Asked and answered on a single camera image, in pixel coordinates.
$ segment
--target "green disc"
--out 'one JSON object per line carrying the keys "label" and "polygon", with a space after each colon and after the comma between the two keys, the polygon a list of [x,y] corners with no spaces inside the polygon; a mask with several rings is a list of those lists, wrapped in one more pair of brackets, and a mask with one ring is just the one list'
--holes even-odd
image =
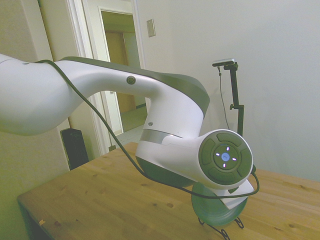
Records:
{"label": "green disc", "polygon": [[[216,196],[199,182],[193,185],[192,191],[210,197]],[[212,226],[222,226],[232,222],[240,215],[247,203],[246,198],[238,206],[229,209],[220,199],[207,199],[192,195],[191,200],[193,210],[198,218]]]}

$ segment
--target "wall plate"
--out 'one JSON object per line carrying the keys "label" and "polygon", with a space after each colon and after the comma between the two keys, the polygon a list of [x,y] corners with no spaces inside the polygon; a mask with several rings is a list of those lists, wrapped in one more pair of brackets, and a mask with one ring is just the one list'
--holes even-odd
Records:
{"label": "wall plate", "polygon": [[149,38],[151,38],[151,37],[156,35],[155,23],[154,23],[153,19],[150,19],[150,20],[146,21],[146,27],[148,29]]}

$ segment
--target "blue led light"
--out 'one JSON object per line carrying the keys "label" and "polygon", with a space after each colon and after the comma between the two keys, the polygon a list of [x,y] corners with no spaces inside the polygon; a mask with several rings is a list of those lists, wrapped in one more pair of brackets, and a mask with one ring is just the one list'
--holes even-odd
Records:
{"label": "blue led light", "polygon": [[228,153],[224,152],[224,153],[222,153],[222,155],[221,155],[221,159],[222,159],[223,161],[227,162],[227,161],[229,161],[229,159],[230,159],[230,155],[229,155]]}

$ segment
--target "black cable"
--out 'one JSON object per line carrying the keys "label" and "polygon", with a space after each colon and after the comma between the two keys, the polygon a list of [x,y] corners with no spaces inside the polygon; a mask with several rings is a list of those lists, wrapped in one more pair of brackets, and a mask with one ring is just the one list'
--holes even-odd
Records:
{"label": "black cable", "polygon": [[227,113],[226,113],[226,107],[225,107],[225,102],[224,102],[224,98],[222,96],[222,87],[221,87],[221,72],[220,72],[220,67],[218,66],[218,70],[219,70],[219,77],[220,77],[220,96],[221,96],[221,100],[222,100],[222,105],[223,105],[223,111],[224,111],[224,118],[225,118],[225,122],[226,125],[228,127],[228,129],[230,130],[229,124],[228,124],[228,120],[227,120]]}
{"label": "black cable", "polygon": [[260,185],[259,185],[259,181],[257,176],[255,175],[255,173],[252,173],[252,175],[254,176],[256,183],[257,183],[257,188],[255,191],[251,192],[251,193],[246,193],[246,194],[240,194],[240,195],[233,195],[233,196],[206,196],[206,195],[202,195],[199,193],[196,193],[194,191],[190,191],[188,189],[185,189],[183,187],[180,186],[174,186],[171,184],[167,184],[167,183],[163,183],[160,182],[158,180],[153,179],[152,177],[148,176],[137,164],[136,162],[132,159],[132,157],[130,156],[130,154],[126,151],[126,149],[124,148],[124,146],[121,144],[121,142],[118,140],[118,138],[116,137],[116,135],[114,134],[114,132],[112,131],[111,127],[109,126],[109,124],[107,123],[107,121],[104,119],[104,117],[101,115],[101,113],[95,108],[95,106],[92,105],[92,103],[86,99],[86,97],[76,88],[76,86],[69,80],[69,78],[67,77],[67,75],[65,75],[65,73],[60,69],[60,67],[58,67],[57,64],[55,64],[53,61],[51,60],[41,60],[41,61],[37,61],[36,63],[42,64],[42,63],[47,63],[49,65],[51,65],[60,75],[61,77],[65,80],[65,82],[75,91],[76,94],[78,94],[78,96],[80,98],[82,98],[82,100],[87,103],[92,110],[99,116],[99,118],[101,119],[101,121],[103,122],[103,124],[106,126],[106,128],[108,129],[108,131],[110,132],[111,136],[113,137],[113,139],[115,140],[115,142],[119,145],[119,147],[121,148],[121,150],[124,152],[124,154],[126,155],[126,157],[130,160],[130,162],[134,165],[134,167],[139,171],[139,173],[141,173],[144,177],[146,177],[147,179],[150,179],[156,183],[159,184],[163,184],[163,185],[167,185],[169,187],[173,187],[176,189],[180,189],[186,193],[195,195],[197,197],[201,197],[201,198],[205,198],[205,199],[233,199],[233,198],[240,198],[240,197],[247,197],[247,196],[251,196],[256,194],[259,191]]}

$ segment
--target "wood grain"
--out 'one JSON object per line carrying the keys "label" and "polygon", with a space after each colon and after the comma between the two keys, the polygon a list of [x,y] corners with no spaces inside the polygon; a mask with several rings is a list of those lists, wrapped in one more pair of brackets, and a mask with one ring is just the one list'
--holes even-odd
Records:
{"label": "wood grain", "polygon": [[[137,144],[125,148],[134,156]],[[320,183],[257,170],[260,192],[223,228],[231,240],[319,240]],[[223,239],[200,225],[191,196],[144,178],[118,148],[18,197],[57,240]]]}

